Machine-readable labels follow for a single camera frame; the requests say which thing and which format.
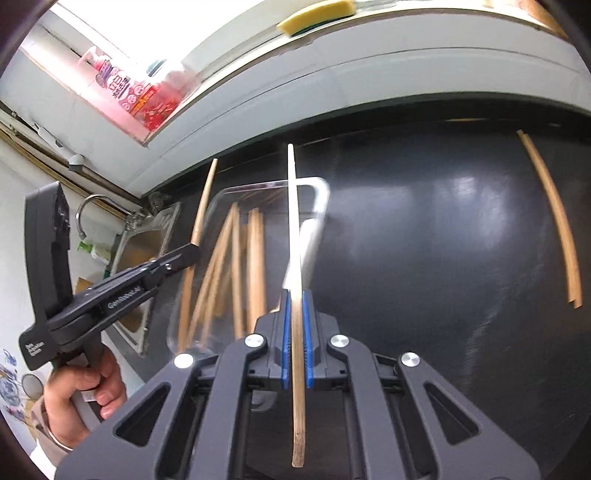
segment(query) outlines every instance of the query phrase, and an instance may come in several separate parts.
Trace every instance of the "finger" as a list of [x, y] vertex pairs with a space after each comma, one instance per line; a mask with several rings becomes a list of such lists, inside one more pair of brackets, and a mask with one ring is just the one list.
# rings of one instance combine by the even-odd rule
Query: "finger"
[[44, 401], [49, 408], [66, 409], [76, 390], [95, 388], [100, 373], [93, 368], [68, 365], [55, 370], [44, 387]]
[[112, 400], [125, 394], [125, 384], [121, 380], [121, 370], [119, 365], [115, 364], [115, 369], [110, 377], [103, 379], [95, 392], [95, 399], [99, 405], [107, 405]]
[[100, 374], [103, 377], [108, 378], [111, 376], [111, 374], [115, 370], [115, 367], [117, 366], [117, 360], [115, 359], [113, 352], [111, 352], [111, 350], [108, 347], [104, 347], [103, 355], [100, 358]]
[[100, 416], [103, 417], [105, 420], [108, 419], [126, 401], [127, 401], [127, 394], [123, 393], [120, 397], [107, 403], [107, 405], [105, 405], [103, 408], [101, 408]]

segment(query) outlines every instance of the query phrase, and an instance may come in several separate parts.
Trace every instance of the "human hand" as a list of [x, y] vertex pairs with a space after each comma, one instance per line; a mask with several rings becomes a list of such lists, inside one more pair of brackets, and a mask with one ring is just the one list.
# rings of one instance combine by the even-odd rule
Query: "human hand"
[[44, 402], [49, 429], [62, 445], [74, 448], [88, 437], [90, 432], [70, 397], [76, 390], [91, 390], [95, 387], [95, 399], [102, 406], [100, 415], [104, 419], [127, 400], [121, 370], [113, 352], [107, 347], [97, 369], [66, 365], [52, 372], [44, 388]]

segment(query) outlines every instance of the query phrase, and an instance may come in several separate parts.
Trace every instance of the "windowsill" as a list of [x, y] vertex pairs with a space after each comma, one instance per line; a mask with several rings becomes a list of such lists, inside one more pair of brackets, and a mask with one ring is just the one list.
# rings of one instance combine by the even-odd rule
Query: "windowsill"
[[79, 64], [79, 56], [65, 47], [63, 43], [49, 34], [43, 27], [35, 26], [20, 49], [31, 61], [65, 89], [78, 95], [137, 143], [147, 146], [184, 111], [231, 78], [257, 63], [285, 51], [299, 48], [319, 36], [336, 30], [373, 20], [423, 12], [461, 12], [464, 14], [472, 12], [474, 14], [510, 18], [516, 22], [532, 25], [534, 28], [546, 30], [556, 36], [565, 38], [564, 32], [552, 23], [551, 18], [549, 21], [539, 15], [534, 18], [521, 8], [499, 5], [499, 2], [493, 4], [490, 0], [481, 0], [480, 4], [478, 4], [475, 0], [401, 1], [387, 9], [358, 12], [352, 17], [322, 25], [297, 37], [282, 35], [254, 48], [207, 78], [155, 132], [149, 132], [127, 112], [114, 104], [112, 98], [95, 82], [95, 70], [87, 63]]
[[197, 101], [212, 92], [216, 88], [222, 86], [225, 82], [240, 74], [244, 70], [256, 65], [257, 63], [266, 60], [267, 58], [279, 55], [286, 50], [298, 48], [306, 43], [313, 41], [315, 38], [331, 33], [335, 30], [351, 27], [361, 23], [381, 20], [383, 18], [396, 17], [399, 15], [420, 14], [428, 12], [473, 12], [475, 14], [495, 15], [502, 18], [510, 18], [514, 21], [524, 24], [533, 25], [537, 28], [546, 30], [558, 37], [567, 40], [566, 34], [560, 29], [558, 24], [553, 24], [553, 19], [549, 18], [534, 18], [528, 12], [521, 8], [513, 7], [511, 5], [494, 5], [489, 7], [490, 0], [481, 0], [479, 5], [475, 0], [406, 0], [394, 5], [390, 8], [384, 8], [374, 11], [361, 11], [352, 17], [337, 20], [329, 24], [321, 25], [305, 34], [296, 37], [286, 37], [282, 35], [274, 38], [254, 48], [250, 52], [244, 54], [237, 60], [231, 62], [226, 67], [220, 69], [218, 72], [207, 78], [199, 88], [189, 95], [179, 107], [170, 115], [166, 121], [159, 127], [158, 130], [148, 135], [144, 142], [148, 145], [164, 128], [169, 126], [179, 115], [181, 115], [189, 107], [193, 106]]

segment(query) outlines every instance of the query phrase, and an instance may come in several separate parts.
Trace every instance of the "dish soap bottle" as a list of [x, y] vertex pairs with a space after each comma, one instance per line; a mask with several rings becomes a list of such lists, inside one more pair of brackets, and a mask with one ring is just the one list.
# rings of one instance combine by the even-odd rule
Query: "dish soap bottle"
[[166, 82], [134, 79], [113, 64], [108, 55], [100, 55], [96, 47], [88, 49], [80, 61], [88, 61], [98, 72], [96, 83], [108, 90], [121, 108], [151, 132], [158, 129], [183, 100], [183, 94]]

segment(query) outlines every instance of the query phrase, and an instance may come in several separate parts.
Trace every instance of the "faucet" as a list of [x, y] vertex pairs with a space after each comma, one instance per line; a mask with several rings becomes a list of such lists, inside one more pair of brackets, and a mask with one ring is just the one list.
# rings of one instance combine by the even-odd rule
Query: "faucet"
[[117, 207], [119, 210], [123, 211], [123, 213], [127, 215], [127, 217], [125, 219], [125, 230], [130, 230], [132, 228], [137, 227], [137, 225], [146, 217], [146, 214], [142, 210], [139, 210], [137, 212], [132, 212], [131, 210], [128, 210], [127, 208], [124, 208], [121, 205], [119, 205], [118, 203], [111, 200], [109, 197], [107, 197], [107, 195], [95, 193], [93, 195], [86, 197], [84, 200], [82, 200], [82, 203], [80, 204], [80, 206], [78, 207], [78, 210], [76, 211], [76, 229], [78, 230], [78, 236], [80, 237], [81, 240], [84, 240], [86, 238], [86, 233], [82, 229], [82, 224], [80, 223], [80, 220], [82, 217], [82, 210], [84, 210], [84, 207], [89, 202], [91, 202], [95, 199], [103, 199], [103, 200], [107, 201], [108, 203], [110, 203], [111, 205], [113, 205], [114, 207]]

